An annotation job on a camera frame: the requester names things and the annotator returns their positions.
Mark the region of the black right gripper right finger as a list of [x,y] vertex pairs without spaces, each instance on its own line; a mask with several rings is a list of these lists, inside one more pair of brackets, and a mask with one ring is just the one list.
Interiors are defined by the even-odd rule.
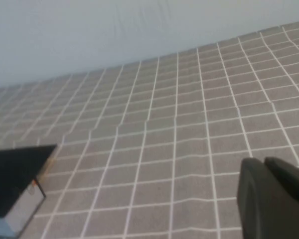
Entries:
[[265,187],[263,238],[299,239],[299,169],[275,157],[264,164],[271,180]]

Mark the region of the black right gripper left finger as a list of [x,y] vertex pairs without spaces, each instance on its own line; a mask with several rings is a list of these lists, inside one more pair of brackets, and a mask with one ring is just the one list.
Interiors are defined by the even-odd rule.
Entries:
[[244,239],[292,239],[297,224],[292,222],[296,201],[258,159],[241,163],[237,205]]

